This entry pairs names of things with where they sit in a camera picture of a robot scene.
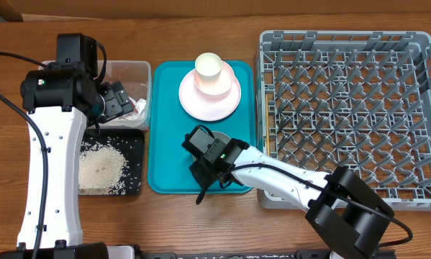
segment blue tray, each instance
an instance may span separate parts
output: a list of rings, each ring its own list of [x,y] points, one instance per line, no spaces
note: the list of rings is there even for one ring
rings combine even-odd
[[[255,144],[255,103],[253,74],[241,61],[227,61],[241,85],[241,101],[230,117],[217,122],[203,122],[185,112],[178,99],[183,77],[194,68],[194,61],[166,62],[156,68],[151,103],[150,153],[148,183],[161,194],[198,194],[201,191],[189,166],[190,153],[181,147],[185,134],[203,124],[212,131]],[[251,188],[232,184],[221,189],[213,184],[208,194],[245,193]]]

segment plastic crate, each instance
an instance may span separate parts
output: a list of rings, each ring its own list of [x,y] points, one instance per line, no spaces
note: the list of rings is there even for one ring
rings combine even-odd
[[[54,60],[44,61],[44,64],[54,62]],[[103,61],[98,61],[99,73]],[[151,67],[146,61],[129,61],[129,60],[108,60],[106,62],[106,73],[104,82],[121,81],[129,97],[138,101],[146,100],[146,105],[137,119],[113,119],[110,122],[101,124],[101,128],[127,129],[135,128],[139,130],[150,129],[150,108],[151,93],[153,89],[151,78]]]
[[[314,171],[346,165],[393,209],[431,210],[431,36],[265,31],[256,66],[265,154]],[[293,208],[261,190],[258,200]]]

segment dish rack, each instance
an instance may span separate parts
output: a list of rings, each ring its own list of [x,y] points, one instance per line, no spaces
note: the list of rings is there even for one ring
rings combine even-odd
[[[431,36],[266,31],[256,68],[266,155],[313,171],[345,165],[393,209],[431,210]],[[262,190],[258,200],[294,208]]]

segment black cable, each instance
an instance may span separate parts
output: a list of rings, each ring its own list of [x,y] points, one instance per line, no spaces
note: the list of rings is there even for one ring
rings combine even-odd
[[[40,248],[41,244],[41,237],[42,232],[44,231],[44,213],[45,213],[45,202],[47,199],[47,179],[49,176],[49,169],[48,169],[48,161],[47,161],[47,147],[45,145],[44,137],[42,136],[42,133],[40,129],[37,127],[35,122],[25,113],[23,112],[19,107],[17,107],[15,104],[10,102],[6,97],[2,96],[0,94],[0,100],[4,102],[7,106],[9,106],[11,109],[13,109],[16,113],[18,113],[23,119],[25,119],[28,124],[31,126],[31,128],[35,131],[38,140],[40,141],[41,145],[41,153],[42,153],[42,191],[41,191],[41,204],[40,204],[40,214],[39,218],[37,220],[37,232],[36,232],[36,240],[35,240],[35,247],[33,248],[32,253],[32,259],[36,259],[37,251]]]
[[[390,222],[393,222],[394,224],[400,226],[407,233],[407,237],[406,238],[401,239],[401,240],[396,240],[396,241],[390,241],[390,242],[381,243],[381,244],[378,245],[378,248],[392,246],[392,245],[401,245],[401,244],[409,242],[414,237],[414,234],[413,234],[412,230],[408,226],[406,226],[404,223],[400,222],[398,219],[395,219],[395,218],[390,217],[390,216],[388,216],[388,215],[386,215],[384,213],[376,211],[375,209],[371,209],[371,208],[369,208],[367,206],[359,204],[358,202],[353,201],[352,199],[348,199],[346,197],[343,197],[341,195],[338,195],[338,194],[335,194],[335,193],[333,193],[331,191],[328,191],[328,190],[322,188],[321,186],[317,186],[317,185],[313,184],[310,181],[303,180],[300,177],[295,176],[294,174],[285,171],[284,169],[278,168],[278,167],[276,167],[274,165],[268,165],[268,164],[263,164],[263,163],[256,163],[256,164],[249,164],[249,165],[240,165],[240,166],[237,166],[237,167],[235,167],[235,168],[233,168],[231,170],[228,170],[228,171],[220,174],[215,180],[212,181],[212,183],[210,183],[209,185],[206,186],[206,188],[204,188],[203,190],[201,190],[201,193],[199,193],[198,198],[196,200],[196,204],[200,204],[201,203],[201,201],[204,198],[204,195],[205,195],[207,189],[213,183],[215,183],[216,181],[218,181],[220,178],[227,176],[228,174],[232,173],[233,171],[237,171],[237,170],[245,169],[245,168],[270,168],[272,170],[275,170],[275,171],[277,171],[279,173],[282,173],[282,174],[284,174],[284,175],[286,175],[286,176],[294,179],[295,181],[298,181],[299,183],[303,183],[307,187],[313,188],[313,189],[321,191],[321,192],[326,192],[327,194],[329,194],[330,196],[332,196],[332,197],[334,197],[336,199],[340,199],[340,200],[345,201],[346,203],[351,204],[353,206],[356,206],[359,209],[362,209],[362,210],[364,210],[366,212],[375,214],[375,215],[377,215],[379,217],[382,217],[382,218],[384,218],[386,220],[389,220]]]
[[[31,59],[31,58],[24,57],[24,56],[21,56],[21,55],[17,55],[17,54],[14,54],[14,53],[7,53],[7,52],[2,52],[2,51],[0,51],[0,55],[6,56],[6,57],[11,57],[11,58],[18,58],[18,59],[20,59],[20,60],[24,60],[24,61],[27,61],[27,62],[33,63],[33,64],[35,64],[35,65],[40,65],[40,66],[42,66],[43,68],[45,68],[45,67],[46,67],[46,65],[45,65],[45,64],[43,64],[43,63],[41,63],[41,62],[39,62],[39,61],[33,60],[33,59]]]
[[[100,42],[97,42],[97,46],[99,46],[99,49],[103,54],[103,66],[101,67],[100,75],[97,78],[95,78],[95,82],[97,84],[100,84],[105,79],[105,74],[106,74],[106,51],[105,51],[105,47]]]

